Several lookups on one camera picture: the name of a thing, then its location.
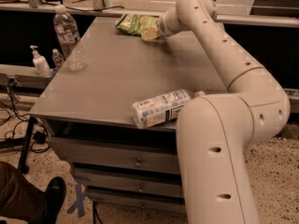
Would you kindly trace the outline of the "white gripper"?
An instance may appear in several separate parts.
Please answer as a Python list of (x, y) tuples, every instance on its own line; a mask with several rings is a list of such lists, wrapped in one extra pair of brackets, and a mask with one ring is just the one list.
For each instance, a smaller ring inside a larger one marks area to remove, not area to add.
[(160, 35), (168, 37), (181, 31), (181, 24), (175, 10), (168, 10), (157, 21), (157, 27), (152, 26), (141, 34), (144, 41), (159, 38)]

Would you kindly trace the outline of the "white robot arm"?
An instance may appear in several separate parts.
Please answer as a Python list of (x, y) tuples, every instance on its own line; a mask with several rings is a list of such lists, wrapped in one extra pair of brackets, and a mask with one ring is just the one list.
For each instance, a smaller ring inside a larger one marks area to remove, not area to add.
[(286, 125), (291, 105), (273, 76), (215, 22), (212, 0), (177, 0), (163, 36), (194, 33), (226, 92), (196, 97), (178, 115), (177, 151), (189, 224), (260, 224), (243, 148)]

